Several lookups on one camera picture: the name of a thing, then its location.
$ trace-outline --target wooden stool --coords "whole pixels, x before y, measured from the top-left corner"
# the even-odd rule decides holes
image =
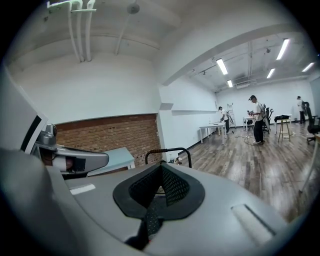
[[[288,121],[290,122],[290,119],[283,119],[283,120],[281,120],[281,126],[280,126],[278,142],[280,140],[280,135],[281,134],[282,134],[281,141],[284,139],[284,121],[286,123],[286,128],[288,129],[289,141],[291,141],[290,140],[290,131],[289,131],[289,127],[288,127]]]

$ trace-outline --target metal handle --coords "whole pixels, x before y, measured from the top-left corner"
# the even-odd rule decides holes
[[[184,152],[186,152],[186,154],[188,155],[188,162],[189,162],[189,167],[192,168],[192,164],[191,164],[191,155],[190,152],[183,148],[183,147],[175,147],[175,148],[164,148],[164,149],[153,149],[150,150],[148,153],[146,153],[145,155],[145,164],[148,164],[148,156],[150,154],[156,154],[156,153],[165,153],[165,152],[170,152],[170,151],[178,151],[178,150],[182,150]]]

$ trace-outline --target cap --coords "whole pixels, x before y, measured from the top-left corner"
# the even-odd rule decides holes
[[[257,98],[257,97],[254,95],[251,95],[251,97],[249,98],[249,101],[251,101],[253,98]]]

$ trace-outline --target ceiling light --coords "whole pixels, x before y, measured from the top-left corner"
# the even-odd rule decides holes
[[[311,62],[308,66],[304,68],[304,70],[302,70],[302,72],[307,72],[314,64],[314,62]]]
[[[275,72],[275,68],[272,68],[266,78],[269,79],[274,72]]]
[[[282,58],[282,56],[284,55],[285,50],[287,49],[288,44],[289,44],[289,39],[284,39],[284,40],[283,40],[282,47],[281,47],[281,50],[280,50],[280,52],[279,52],[279,55],[278,55],[278,57],[276,57],[276,60],[277,60],[277,61],[280,60],[280,59]]]
[[[224,61],[222,60],[222,58],[217,59],[217,60],[216,60],[216,63],[219,65],[219,68],[221,69],[222,74],[224,74],[224,75],[228,74],[227,68],[226,68],[226,66],[225,66]]]
[[[231,80],[228,80],[227,83],[228,83],[229,87],[233,86]]]

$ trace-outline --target white wall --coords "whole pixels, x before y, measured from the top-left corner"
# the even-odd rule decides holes
[[[99,53],[77,63],[68,55],[34,64],[14,80],[54,124],[157,113],[160,106],[152,64],[136,57]]]
[[[161,102],[173,103],[172,110],[160,110],[161,125],[167,148],[188,148],[200,141],[200,126],[217,122],[215,94],[183,76],[169,86],[159,86]]]
[[[243,125],[243,117],[248,116],[247,111],[254,109],[254,104],[249,101],[251,95],[255,95],[260,103],[274,110],[271,123],[274,123],[276,115],[292,114],[292,119],[300,115],[297,107],[297,96],[310,103],[311,112],[314,113],[315,105],[310,83],[307,80],[271,83],[249,86],[243,89],[226,89],[216,93],[219,106],[227,108],[227,104],[233,103],[235,121],[237,126]]]

